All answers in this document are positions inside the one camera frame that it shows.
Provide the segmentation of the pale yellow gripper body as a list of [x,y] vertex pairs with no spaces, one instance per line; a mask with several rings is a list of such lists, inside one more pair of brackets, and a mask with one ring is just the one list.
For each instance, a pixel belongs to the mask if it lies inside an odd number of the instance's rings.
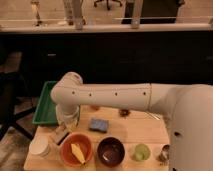
[[73,132],[79,121],[79,116],[75,115],[61,115],[60,122],[63,123],[69,132]]

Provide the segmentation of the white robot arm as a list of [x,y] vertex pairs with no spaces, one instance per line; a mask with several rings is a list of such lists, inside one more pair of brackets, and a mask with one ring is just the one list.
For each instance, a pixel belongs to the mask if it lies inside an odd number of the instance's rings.
[[80,105],[161,114],[171,123],[169,171],[213,171],[213,85],[85,84],[68,72],[51,99],[65,120]]

